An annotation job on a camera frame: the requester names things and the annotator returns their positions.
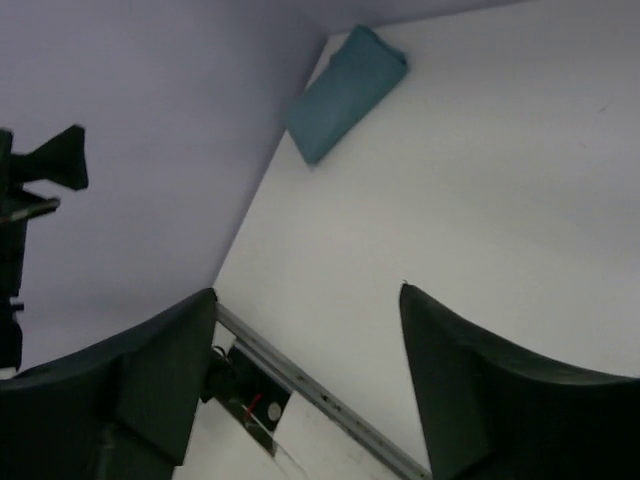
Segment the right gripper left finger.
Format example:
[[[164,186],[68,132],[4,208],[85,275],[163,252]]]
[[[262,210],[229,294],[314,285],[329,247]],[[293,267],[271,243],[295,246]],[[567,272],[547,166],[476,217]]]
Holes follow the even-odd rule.
[[[172,478],[188,450],[216,311],[205,288],[2,381],[2,478]]]

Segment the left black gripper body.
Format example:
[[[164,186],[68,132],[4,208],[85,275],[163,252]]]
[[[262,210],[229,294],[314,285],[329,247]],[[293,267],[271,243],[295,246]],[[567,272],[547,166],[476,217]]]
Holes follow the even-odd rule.
[[[60,205],[23,189],[10,178],[13,133],[1,130],[1,298],[17,297],[21,288],[27,223]]]

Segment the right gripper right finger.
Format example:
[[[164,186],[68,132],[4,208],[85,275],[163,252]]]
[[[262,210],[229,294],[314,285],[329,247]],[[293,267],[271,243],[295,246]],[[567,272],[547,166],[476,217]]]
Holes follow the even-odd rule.
[[[405,350],[436,479],[635,479],[639,382],[520,347],[404,284]]]

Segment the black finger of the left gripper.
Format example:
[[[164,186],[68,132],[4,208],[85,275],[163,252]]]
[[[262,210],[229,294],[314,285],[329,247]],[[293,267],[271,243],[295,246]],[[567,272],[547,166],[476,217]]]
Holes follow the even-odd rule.
[[[30,153],[10,155],[9,178],[16,183],[47,180],[74,191],[89,186],[85,128],[74,124]]]

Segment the teal t shirt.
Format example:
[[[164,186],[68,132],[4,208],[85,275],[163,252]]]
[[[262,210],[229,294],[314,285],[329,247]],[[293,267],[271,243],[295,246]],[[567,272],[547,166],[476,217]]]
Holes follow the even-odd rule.
[[[409,71],[405,53],[357,25],[295,101],[285,126],[304,162],[319,163]]]

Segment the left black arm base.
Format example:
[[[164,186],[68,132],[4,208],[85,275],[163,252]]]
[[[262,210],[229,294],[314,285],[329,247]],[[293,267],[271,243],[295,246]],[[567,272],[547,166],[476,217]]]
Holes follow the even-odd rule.
[[[215,399],[265,450],[274,453],[273,434],[292,393],[236,346],[213,346],[200,395]]]

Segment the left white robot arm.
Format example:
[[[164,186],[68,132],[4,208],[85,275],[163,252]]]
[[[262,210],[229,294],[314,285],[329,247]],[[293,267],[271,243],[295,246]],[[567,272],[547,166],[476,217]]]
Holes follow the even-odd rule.
[[[15,153],[13,132],[1,131],[1,368],[11,372],[22,363],[23,333],[17,313],[28,222],[54,213],[57,197],[45,198],[24,188],[46,180],[73,191],[88,188],[85,128],[73,124],[30,153]]]

